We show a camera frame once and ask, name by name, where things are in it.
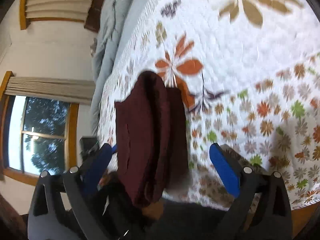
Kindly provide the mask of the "maroon pants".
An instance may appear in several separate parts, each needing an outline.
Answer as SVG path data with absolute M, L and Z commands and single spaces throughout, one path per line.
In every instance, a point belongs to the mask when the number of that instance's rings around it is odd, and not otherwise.
M 118 176 L 132 204 L 147 207 L 188 171 L 181 91 L 142 72 L 130 95 L 115 102 Z

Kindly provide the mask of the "wood framed window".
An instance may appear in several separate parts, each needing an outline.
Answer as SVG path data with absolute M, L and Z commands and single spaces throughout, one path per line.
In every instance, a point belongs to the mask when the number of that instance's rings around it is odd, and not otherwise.
M 36 185 L 39 174 L 77 165 L 79 104 L 19 92 L 20 79 L 7 71 L 1 84 L 1 173 Z

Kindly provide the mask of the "beige window blind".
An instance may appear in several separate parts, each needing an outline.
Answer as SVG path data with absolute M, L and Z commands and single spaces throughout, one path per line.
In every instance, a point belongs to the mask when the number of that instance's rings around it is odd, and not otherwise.
M 13 76 L 9 78 L 5 94 L 90 105 L 94 90 L 93 81 Z

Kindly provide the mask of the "floral white quilt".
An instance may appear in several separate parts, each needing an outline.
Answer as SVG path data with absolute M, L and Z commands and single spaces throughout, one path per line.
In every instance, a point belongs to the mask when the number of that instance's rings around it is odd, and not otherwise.
M 225 210 L 209 160 L 226 144 L 282 175 L 292 209 L 319 202 L 319 20 L 307 0 L 148 0 L 101 97 L 98 140 L 139 74 L 183 94 L 191 179 L 164 197 Z

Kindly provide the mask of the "dark wooden headboard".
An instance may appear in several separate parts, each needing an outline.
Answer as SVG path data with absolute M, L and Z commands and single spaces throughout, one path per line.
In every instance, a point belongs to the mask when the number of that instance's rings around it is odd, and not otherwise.
M 84 28 L 97 33 L 100 29 L 100 14 L 104 0 L 92 0 Z

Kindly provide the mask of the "grey blue blanket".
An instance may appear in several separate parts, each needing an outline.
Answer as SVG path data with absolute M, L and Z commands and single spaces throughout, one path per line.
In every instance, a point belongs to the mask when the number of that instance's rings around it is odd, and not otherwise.
M 101 73 L 112 72 L 124 21 L 133 0 L 104 0 L 100 14 L 100 29 L 97 32 L 92 54 L 92 75 L 97 82 Z

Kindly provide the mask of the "light blue bed sheet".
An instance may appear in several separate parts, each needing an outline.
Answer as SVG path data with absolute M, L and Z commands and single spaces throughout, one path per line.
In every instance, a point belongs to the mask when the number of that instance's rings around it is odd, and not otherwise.
M 119 41 L 116 57 L 114 59 L 114 65 L 118 63 L 125 47 L 129 39 L 131 38 L 132 32 L 135 29 L 138 19 L 145 8 L 145 4 L 148 0 L 133 0 L 127 17 L 124 21 L 123 32 L 121 33 L 121 38 Z M 100 119 L 100 105 L 101 105 L 101 97 L 103 96 L 104 85 L 109 78 L 106 73 L 101 73 L 98 77 L 97 82 L 95 82 L 95 91 L 93 94 L 91 109 L 90 109 L 90 125 L 91 125 L 91 133 L 93 135 L 98 134 L 98 124 Z

